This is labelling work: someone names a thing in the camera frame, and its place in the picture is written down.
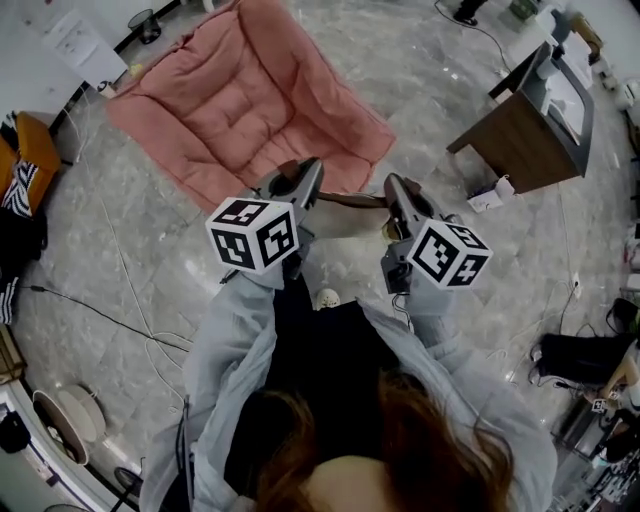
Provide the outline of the white cabinet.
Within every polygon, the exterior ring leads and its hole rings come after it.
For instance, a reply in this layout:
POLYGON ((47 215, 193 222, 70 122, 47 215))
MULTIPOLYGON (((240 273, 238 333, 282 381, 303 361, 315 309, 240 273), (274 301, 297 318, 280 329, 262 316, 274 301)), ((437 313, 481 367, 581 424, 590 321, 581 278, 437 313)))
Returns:
POLYGON ((53 25, 43 44, 97 91, 115 83, 128 70, 122 58, 76 9, 53 25))

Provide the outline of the pink cushioned chair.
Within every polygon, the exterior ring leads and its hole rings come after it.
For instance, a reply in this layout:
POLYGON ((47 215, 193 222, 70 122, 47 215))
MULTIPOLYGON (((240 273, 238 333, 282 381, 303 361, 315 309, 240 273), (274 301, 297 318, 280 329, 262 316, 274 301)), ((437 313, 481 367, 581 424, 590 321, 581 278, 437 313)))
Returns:
POLYGON ((395 142, 281 0, 232 0, 107 104, 205 212, 290 160, 323 162, 322 188, 354 193, 395 142))

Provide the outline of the white paper bag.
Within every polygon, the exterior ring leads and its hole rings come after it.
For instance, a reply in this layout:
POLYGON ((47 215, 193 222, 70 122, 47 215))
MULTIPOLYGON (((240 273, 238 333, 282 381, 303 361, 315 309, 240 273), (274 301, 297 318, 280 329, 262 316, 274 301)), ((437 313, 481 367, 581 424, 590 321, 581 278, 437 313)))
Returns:
POLYGON ((516 192, 511 184, 510 176, 505 175, 473 192, 467 198, 467 203, 476 213, 483 213, 503 206, 515 195, 516 192))

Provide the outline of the person's left forearm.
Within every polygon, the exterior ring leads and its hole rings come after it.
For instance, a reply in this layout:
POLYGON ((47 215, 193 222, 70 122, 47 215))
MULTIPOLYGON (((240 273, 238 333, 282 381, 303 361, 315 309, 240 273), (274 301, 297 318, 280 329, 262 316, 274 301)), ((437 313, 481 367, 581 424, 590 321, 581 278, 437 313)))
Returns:
POLYGON ((274 293, 283 287, 280 268, 262 276, 241 272, 212 299, 183 367, 193 406, 216 403, 230 367, 244 359, 274 319, 274 293))

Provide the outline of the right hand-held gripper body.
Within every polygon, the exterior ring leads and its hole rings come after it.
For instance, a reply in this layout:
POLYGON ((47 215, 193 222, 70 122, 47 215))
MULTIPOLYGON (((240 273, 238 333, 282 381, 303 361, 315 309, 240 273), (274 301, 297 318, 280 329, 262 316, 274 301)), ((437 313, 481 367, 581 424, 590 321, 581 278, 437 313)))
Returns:
POLYGON ((391 218, 382 234, 388 247, 381 266, 391 294, 407 294, 413 273, 440 290, 469 289, 493 256, 473 229, 440 218, 391 218))

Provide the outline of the zebra print cushion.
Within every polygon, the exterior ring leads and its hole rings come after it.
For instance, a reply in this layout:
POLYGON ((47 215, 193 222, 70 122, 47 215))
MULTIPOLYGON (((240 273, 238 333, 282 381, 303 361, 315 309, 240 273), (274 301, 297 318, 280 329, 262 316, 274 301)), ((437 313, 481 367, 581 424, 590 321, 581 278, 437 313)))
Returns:
POLYGON ((33 217, 29 200, 29 188, 34 182, 39 168, 30 162, 20 160, 13 166, 12 179, 3 197, 1 207, 30 219, 33 217))

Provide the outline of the orange bench seat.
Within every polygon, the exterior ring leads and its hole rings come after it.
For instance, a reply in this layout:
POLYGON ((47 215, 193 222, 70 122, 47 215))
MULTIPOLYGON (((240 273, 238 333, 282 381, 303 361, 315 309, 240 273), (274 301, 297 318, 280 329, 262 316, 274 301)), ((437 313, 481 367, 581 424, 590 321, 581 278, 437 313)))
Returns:
POLYGON ((62 161, 47 126, 25 112, 12 113, 0 122, 0 206, 12 179, 13 166, 20 160, 39 168, 28 193, 34 214, 62 161))

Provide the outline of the black and white striped cushion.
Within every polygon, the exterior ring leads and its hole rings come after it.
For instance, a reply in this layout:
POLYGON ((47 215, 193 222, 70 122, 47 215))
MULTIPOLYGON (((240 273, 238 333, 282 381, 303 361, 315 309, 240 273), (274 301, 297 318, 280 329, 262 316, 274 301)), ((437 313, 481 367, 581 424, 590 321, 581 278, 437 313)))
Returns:
POLYGON ((13 303, 19 278, 10 279, 0 286, 0 324, 9 325, 13 319, 13 303))

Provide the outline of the dark wooden desk cabinet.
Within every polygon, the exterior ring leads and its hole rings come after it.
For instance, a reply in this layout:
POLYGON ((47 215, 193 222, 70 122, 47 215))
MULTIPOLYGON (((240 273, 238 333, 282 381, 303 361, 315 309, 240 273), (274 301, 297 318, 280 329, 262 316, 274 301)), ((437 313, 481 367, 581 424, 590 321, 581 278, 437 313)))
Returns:
POLYGON ((515 192, 524 194, 586 175, 594 126, 594 101, 576 79, 585 101, 582 136, 577 145, 550 113, 547 79, 559 71, 557 50, 544 42, 493 89, 492 99, 510 96, 447 147, 456 154, 470 146, 499 177, 509 175, 515 192))

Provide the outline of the black clothing pile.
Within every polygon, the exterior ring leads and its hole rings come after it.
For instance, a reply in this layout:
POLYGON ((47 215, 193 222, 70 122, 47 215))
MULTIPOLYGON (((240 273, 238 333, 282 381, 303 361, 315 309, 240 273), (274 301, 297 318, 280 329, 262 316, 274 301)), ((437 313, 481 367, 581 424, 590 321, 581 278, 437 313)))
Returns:
POLYGON ((19 277, 30 261, 39 260, 47 245, 43 212, 27 218, 0 207, 0 286, 19 277))

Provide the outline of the black waste bin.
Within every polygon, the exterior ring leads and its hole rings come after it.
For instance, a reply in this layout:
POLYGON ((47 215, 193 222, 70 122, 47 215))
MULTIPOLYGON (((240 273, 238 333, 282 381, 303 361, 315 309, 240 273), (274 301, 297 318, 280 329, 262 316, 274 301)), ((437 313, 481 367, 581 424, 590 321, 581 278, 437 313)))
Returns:
POLYGON ((156 15, 152 9, 145 9, 135 14, 129 20, 127 26, 144 45, 148 45, 157 40, 162 32, 156 15))

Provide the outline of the black floor fan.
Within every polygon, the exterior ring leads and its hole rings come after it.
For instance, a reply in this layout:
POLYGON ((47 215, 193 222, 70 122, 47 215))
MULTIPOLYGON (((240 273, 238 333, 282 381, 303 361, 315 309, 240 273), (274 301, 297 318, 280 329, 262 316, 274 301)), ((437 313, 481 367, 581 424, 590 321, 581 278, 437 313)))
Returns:
MULTIPOLYGON (((117 501, 111 506, 108 512, 139 512, 135 500, 140 497, 143 480, 129 469, 117 467, 114 476, 122 491, 118 495, 117 501)), ((95 512, 89 508, 71 503, 57 503, 49 505, 43 512, 95 512)))

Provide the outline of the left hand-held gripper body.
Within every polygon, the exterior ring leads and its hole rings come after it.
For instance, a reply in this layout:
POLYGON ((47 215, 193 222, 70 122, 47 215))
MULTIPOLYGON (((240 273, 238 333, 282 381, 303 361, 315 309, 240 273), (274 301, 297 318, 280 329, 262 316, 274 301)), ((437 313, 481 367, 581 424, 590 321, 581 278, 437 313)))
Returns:
POLYGON ((314 235, 302 226, 306 213, 296 192, 270 199, 269 184, 228 197, 206 220, 209 239, 220 264, 232 271, 264 275, 279 265, 295 278, 314 235))

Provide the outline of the person's right forearm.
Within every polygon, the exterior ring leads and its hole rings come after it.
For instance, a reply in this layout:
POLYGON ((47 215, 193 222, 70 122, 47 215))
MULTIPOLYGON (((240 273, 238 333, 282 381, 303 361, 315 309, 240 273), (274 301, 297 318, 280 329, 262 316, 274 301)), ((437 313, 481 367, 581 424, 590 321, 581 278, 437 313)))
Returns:
POLYGON ((422 282, 412 287, 403 323, 359 299, 366 319, 398 357, 400 368, 423 384, 439 402, 454 410, 479 412, 492 388, 486 360, 469 343, 450 337, 442 315, 452 297, 422 282))

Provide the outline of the beige canvas handbag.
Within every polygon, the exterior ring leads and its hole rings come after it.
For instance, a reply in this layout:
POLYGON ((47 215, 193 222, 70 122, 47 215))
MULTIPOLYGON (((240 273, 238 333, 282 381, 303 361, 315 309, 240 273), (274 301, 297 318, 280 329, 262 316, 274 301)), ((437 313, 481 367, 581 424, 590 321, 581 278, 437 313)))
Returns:
MULTIPOLYGON (((418 183, 404 179, 413 196, 423 193, 418 183)), ((408 235, 407 228, 398 226, 391 217, 384 194, 372 196, 320 191, 315 204, 303 210, 307 216, 302 226, 319 238, 352 238, 376 231, 388 231, 392 240, 400 240, 408 235)), ((414 207, 413 220, 421 216, 414 207)))

